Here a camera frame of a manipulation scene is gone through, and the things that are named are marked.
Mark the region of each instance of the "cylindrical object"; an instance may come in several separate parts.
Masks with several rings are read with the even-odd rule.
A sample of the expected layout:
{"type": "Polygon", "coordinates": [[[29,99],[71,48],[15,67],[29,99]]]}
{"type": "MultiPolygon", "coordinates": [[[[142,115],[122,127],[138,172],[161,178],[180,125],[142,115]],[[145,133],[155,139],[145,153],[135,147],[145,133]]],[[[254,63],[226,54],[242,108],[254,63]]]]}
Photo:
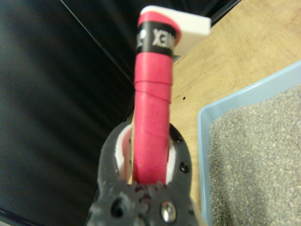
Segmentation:
{"type": "Polygon", "coordinates": [[[180,30],[174,21],[155,12],[141,15],[138,27],[133,180],[165,184],[172,53],[180,30]]]}

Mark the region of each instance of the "wooden surface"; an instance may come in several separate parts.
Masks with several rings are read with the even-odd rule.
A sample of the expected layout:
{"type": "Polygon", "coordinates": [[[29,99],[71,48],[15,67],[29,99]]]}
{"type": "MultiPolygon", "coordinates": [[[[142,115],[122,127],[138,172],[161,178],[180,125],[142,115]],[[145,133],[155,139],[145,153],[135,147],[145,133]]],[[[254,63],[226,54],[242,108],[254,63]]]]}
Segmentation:
{"type": "Polygon", "coordinates": [[[300,59],[301,0],[242,0],[175,62],[170,121],[188,144],[199,208],[199,110],[300,59]]]}

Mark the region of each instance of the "red handle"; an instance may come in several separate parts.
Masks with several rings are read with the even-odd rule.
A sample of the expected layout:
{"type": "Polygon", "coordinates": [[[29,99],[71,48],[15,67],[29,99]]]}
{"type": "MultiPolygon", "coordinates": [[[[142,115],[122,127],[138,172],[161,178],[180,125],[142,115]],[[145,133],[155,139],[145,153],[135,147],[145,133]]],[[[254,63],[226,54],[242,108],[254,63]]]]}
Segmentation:
{"type": "MultiPolygon", "coordinates": [[[[168,17],[146,12],[138,26],[154,21],[180,30],[168,17]]],[[[173,59],[165,54],[141,52],[135,64],[135,134],[133,180],[140,184],[165,184],[168,161],[169,105],[172,86],[173,59]]]]}

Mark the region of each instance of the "blue tray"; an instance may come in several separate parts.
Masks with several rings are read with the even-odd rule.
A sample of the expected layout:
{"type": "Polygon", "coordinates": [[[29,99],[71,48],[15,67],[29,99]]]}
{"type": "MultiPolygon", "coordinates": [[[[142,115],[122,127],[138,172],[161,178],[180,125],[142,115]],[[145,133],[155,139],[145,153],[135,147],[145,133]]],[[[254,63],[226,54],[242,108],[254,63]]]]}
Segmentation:
{"type": "Polygon", "coordinates": [[[211,123],[227,111],[257,102],[301,83],[301,60],[223,99],[206,105],[198,113],[198,155],[202,215],[212,226],[208,151],[211,123]]]}

